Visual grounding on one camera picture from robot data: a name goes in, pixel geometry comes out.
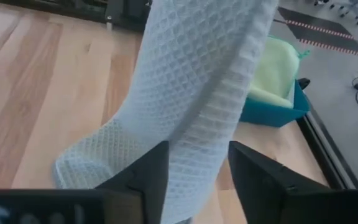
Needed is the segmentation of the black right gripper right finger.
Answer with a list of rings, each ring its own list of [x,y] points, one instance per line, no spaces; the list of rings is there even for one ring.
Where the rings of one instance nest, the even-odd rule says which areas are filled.
[[[232,181],[248,224],[358,224],[358,190],[334,190],[237,142]]]

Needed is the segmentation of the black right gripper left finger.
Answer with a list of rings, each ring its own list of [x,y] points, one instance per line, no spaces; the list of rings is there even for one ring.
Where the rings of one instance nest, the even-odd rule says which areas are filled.
[[[0,224],[160,224],[169,143],[94,189],[0,190]]]

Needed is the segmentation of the teal plastic bin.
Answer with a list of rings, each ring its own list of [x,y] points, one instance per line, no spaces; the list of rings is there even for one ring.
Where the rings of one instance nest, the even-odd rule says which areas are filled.
[[[247,98],[239,121],[280,128],[289,122],[303,117],[310,110],[308,100],[303,93],[303,90],[309,84],[310,80],[307,78],[301,78],[295,82],[293,108],[275,106]]]

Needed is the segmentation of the green microfiber towel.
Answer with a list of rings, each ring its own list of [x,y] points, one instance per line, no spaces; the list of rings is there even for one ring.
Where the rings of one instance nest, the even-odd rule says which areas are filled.
[[[309,54],[309,50],[300,52],[288,42],[268,36],[248,97],[269,105],[293,108],[300,63]]]

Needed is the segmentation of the grey waffle-weave towel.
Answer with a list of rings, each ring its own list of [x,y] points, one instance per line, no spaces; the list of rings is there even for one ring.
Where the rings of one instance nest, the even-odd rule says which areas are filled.
[[[62,189],[90,189],[162,141],[170,155],[162,224],[203,208],[264,49],[278,0],[154,0],[117,113],[55,161]]]

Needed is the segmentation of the office chair base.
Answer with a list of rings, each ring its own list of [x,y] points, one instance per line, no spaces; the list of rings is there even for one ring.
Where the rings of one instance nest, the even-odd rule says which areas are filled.
[[[356,26],[358,26],[358,0],[346,0],[347,2],[339,2],[337,0],[312,0],[314,6],[326,5],[330,2],[329,9],[338,8],[340,18],[344,18],[350,12],[354,15]]]

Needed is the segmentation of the black aluminium table frame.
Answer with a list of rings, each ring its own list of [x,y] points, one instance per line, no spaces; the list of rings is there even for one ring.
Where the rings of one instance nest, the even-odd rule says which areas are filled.
[[[0,3],[106,23],[108,0],[0,0]],[[311,107],[310,112],[296,122],[323,169],[323,174],[328,178],[328,184],[336,188],[358,189],[358,178],[314,108]]]

